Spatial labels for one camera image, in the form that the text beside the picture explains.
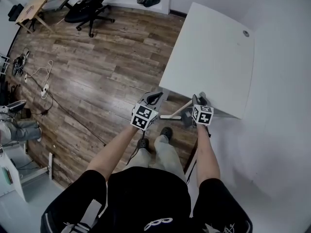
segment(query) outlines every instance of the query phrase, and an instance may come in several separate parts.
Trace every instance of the wooden floor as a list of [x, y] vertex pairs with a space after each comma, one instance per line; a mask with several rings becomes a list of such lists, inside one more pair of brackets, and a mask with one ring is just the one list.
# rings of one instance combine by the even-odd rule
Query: wooden floor
[[[35, 72], [49, 67], [53, 60], [49, 83], [54, 98], [79, 121], [89, 127], [105, 143], [129, 124], [131, 111], [140, 97], [158, 87], [184, 19], [143, 10], [113, 8], [110, 17], [115, 23], [96, 21], [94, 38], [87, 35], [88, 24], [81, 31], [76, 24], [61, 21], [67, 9], [45, 13], [45, 21], [56, 33], [36, 23], [33, 35], [22, 29], [14, 43], [10, 57], [13, 61], [24, 47], [30, 55], [24, 71]], [[22, 77], [7, 81], [21, 84], [17, 98], [26, 99], [33, 113], [40, 113], [51, 105], [51, 98], [43, 100], [36, 84]], [[46, 72], [40, 70], [34, 77], [39, 83]], [[162, 103], [160, 113], [171, 114], [189, 99], [172, 94]], [[29, 141], [29, 154], [40, 165], [48, 164], [48, 153], [54, 154], [54, 178], [64, 187], [76, 180], [103, 144], [84, 126], [66, 114], [57, 103], [45, 116], [33, 115], [43, 130], [40, 143]], [[196, 141], [192, 129], [181, 122], [161, 121], [147, 130], [146, 137], [153, 142], [164, 126], [173, 128], [171, 144], [176, 147], [185, 166]], [[135, 149], [141, 132], [127, 148], [115, 171], [126, 165]]]

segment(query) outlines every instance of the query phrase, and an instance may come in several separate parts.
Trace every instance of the white tabletop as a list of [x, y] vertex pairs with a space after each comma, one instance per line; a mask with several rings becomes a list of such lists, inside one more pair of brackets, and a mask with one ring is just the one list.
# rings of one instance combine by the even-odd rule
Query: white tabletop
[[212, 107], [242, 118], [253, 58], [254, 34], [248, 28], [193, 3], [159, 86], [189, 98], [203, 91]]

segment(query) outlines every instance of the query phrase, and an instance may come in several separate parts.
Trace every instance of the black shirt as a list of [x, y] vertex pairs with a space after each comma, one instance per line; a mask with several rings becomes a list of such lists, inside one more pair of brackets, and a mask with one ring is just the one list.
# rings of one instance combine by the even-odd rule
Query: black shirt
[[[41, 232], [47, 231], [46, 215], [53, 232], [64, 223], [79, 223], [90, 202], [106, 203], [105, 178], [86, 171], [59, 195], [42, 216]], [[191, 202], [187, 185], [163, 170], [131, 167], [112, 174], [108, 181], [108, 207], [90, 230], [95, 232], [219, 232], [250, 233], [252, 223], [244, 210], [218, 179], [201, 183], [199, 197], [189, 218]]]

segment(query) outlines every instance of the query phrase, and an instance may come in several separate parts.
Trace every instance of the beige pants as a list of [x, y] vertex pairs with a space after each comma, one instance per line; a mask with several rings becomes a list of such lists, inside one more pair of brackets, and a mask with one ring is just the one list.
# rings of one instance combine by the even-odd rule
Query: beige pants
[[[165, 135], [160, 135], [155, 140], [156, 159], [153, 168], [161, 169], [175, 174], [186, 182], [186, 176], [181, 166], [175, 148], [169, 144]], [[139, 149], [137, 154], [131, 159], [129, 164], [123, 169], [126, 170], [133, 166], [149, 167], [151, 154], [146, 149]]]

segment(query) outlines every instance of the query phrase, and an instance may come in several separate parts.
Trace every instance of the black sneaker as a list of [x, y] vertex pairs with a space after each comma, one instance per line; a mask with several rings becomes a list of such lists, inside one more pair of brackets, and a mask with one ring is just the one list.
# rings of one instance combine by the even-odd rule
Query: black sneaker
[[149, 152], [149, 140], [147, 138], [139, 139], [137, 149], [146, 149]]
[[170, 140], [171, 137], [173, 136], [173, 130], [170, 127], [164, 127], [161, 130], [160, 135], [165, 135], [168, 138], [168, 140]]

